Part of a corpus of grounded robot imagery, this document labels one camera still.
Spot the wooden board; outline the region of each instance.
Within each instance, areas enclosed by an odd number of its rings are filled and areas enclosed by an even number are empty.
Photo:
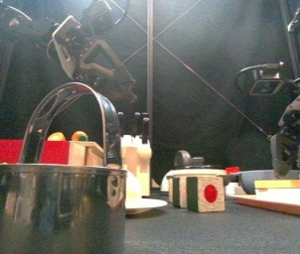
[[[283,213],[300,216],[300,204],[259,200],[256,199],[255,195],[240,195],[240,196],[236,196],[235,198],[238,202],[244,205],[255,206],[258,208],[275,210]]]

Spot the white plate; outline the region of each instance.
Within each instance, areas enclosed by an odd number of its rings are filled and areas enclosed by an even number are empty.
[[[128,200],[125,203],[127,207],[127,214],[139,214],[144,213],[153,208],[161,207],[168,205],[168,202],[161,199],[152,199],[152,198],[140,198]]]

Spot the pot handle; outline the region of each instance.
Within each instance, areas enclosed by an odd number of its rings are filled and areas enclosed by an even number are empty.
[[[121,165],[120,121],[115,106],[109,99],[97,93],[90,86],[78,82],[66,83],[54,89],[36,109],[26,130],[21,164],[41,162],[52,122],[56,116],[86,94],[94,96],[101,108],[104,165],[112,163]]]

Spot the red block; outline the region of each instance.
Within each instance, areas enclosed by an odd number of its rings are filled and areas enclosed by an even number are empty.
[[[68,164],[70,160],[69,141],[46,141],[41,163]],[[21,158],[23,140],[0,139],[0,163],[17,164]]]

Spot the metal pole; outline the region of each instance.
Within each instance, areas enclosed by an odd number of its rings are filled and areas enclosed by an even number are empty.
[[[148,113],[149,140],[153,140],[155,2],[148,0]]]
[[[290,57],[291,57],[293,68],[294,68],[294,75],[295,75],[295,78],[298,78],[300,76],[300,55],[298,52],[298,42],[297,42],[295,32],[291,32],[289,30],[289,25],[291,23],[291,13],[290,13],[286,0],[281,0],[281,11],[283,16],[287,44],[289,44]]]

